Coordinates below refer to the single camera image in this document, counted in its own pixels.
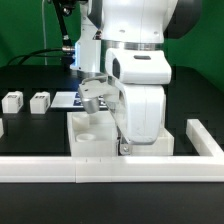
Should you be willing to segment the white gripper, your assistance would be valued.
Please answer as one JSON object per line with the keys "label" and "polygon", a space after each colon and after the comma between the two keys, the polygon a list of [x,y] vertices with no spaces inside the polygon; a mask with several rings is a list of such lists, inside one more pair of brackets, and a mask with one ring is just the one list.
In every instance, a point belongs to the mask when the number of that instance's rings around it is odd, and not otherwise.
{"label": "white gripper", "polygon": [[105,69],[108,75],[116,77],[115,87],[119,90],[114,119],[118,126],[118,149],[121,155],[130,155],[137,143],[153,144],[159,135],[164,107],[162,86],[146,86],[143,89],[144,113],[138,111],[138,94],[141,87],[131,84],[169,84],[171,67],[164,53],[109,48],[106,51]]}

